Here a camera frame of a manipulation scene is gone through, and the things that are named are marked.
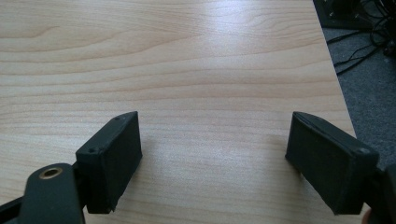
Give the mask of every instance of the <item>gray carpet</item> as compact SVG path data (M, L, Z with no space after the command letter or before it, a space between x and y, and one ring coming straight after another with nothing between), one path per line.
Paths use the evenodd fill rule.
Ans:
M351 32L323 29L326 40ZM356 49L370 43L369 34L360 34L330 44L332 61L347 60ZM381 49L338 80L358 139L379 151L381 168L396 163L396 59L384 56Z

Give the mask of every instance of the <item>black cable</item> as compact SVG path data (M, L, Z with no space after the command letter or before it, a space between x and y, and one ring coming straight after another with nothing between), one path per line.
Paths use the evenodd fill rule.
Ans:
M386 38L384 37L384 35L381 34L381 31L383 31L384 29L376 30L376 28L377 28L384 20L387 20L387 19L388 19L388 17L384 17L384 18L382 18L381 20L379 20L379 21L374 25L373 31L370 33L370 40L371 40L372 44L373 44L374 46L376 46L376 47L382 47L382 46L387 42L387 40L384 40L384 41L381 42L381 43L377 43L377 42L375 42L375 40L374 40L374 34L380 35L382 38L386 39Z
M387 15L385 15L385 13L381 10L382 6L380 5L379 0L374 0L374 4L376 9L378 9L379 13L381 13L383 17L386 17Z
M384 16L375 16L375 15L372 15L369 12L367 12L365 7L366 7L367 4L372 3L372 2L374 2L374 1L369 1L369 0L361 1L362 11L360 13L364 14L364 15L370 17L370 18L373 18L373 19L382 19L382 18L384 18Z
M340 35L340 36L337 36L335 38L332 38L332 39L326 41L326 44L330 45L332 43L335 43L335 42L338 42L340 40L346 39L346 38L348 38L350 36L358 35L358 34L361 34L361 33L364 33L364 31L356 31L356 32L353 32L353 33L350 33L350 34L347 34L347 35Z
M349 58L348 58L347 60L341 61L341 62L338 62L338 63L335 63L335 64L334 64L334 67L337 67L337 66L339 66L339 65L342 65L342 64L344 64L344 63L349 63L349 62L351 62L351 61L364 58L364 56L359 57L359 58L353 58L353 56L354 56L357 52L359 52L360 50L362 50L362 49L367 49L367 48L369 48L369 47L371 47L371 46L372 46L372 45L367 45L367 46L364 46L364 47L362 47L362 48L360 48L360 49L355 50L355 51L349 56Z
M376 47L375 49L373 49L370 53L366 54L365 56L363 56L360 60L358 60L356 63L350 65L348 68L337 72L337 76L341 76L343 75L345 72L349 71L350 69L358 66L360 63L364 62L364 60L370 58L371 56L373 56L378 50L380 49L380 47Z
M368 18L366 18L366 17L363 17L362 15L361 15L361 11L359 10L356 10L356 6L353 6L354 4L356 4L357 2L356 1L350 1L350 10L352 11L352 13L354 14L354 15L356 15L357 16L357 18L359 18L359 19L361 19L361 20L363 20L363 21L367 21L367 22L369 22L372 26L374 25L374 23L371 21L371 20L369 20ZM361 3L361 2L358 2L357 4L361 4L361 7L362 7L362 11L364 12L364 13L362 13L362 14L367 14L367 12L365 12L364 11L364 6L363 6L363 4Z
M390 12L388 11L388 8L385 7L384 3L382 2L382 0L377 0L379 5L382 7L382 9L387 13L387 16L390 16Z

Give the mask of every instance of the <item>wooden table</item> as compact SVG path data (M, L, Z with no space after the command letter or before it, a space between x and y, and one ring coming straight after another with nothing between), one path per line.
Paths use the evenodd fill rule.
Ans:
M0 203L139 111L144 158L92 223L360 223L284 159L291 112L353 134L310 0L1 1Z

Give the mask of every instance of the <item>light wood tabletop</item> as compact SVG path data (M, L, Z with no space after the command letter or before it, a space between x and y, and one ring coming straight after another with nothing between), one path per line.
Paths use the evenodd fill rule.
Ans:
M87 223L360 223L284 159L292 111L353 134L310 0L0 1L0 204L139 112L143 159Z

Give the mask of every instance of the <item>wood grain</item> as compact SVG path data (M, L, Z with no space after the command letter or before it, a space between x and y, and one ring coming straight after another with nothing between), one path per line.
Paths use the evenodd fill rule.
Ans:
M139 111L144 158L88 223L360 223L284 160L291 112L352 133L309 0L1 1L0 203Z

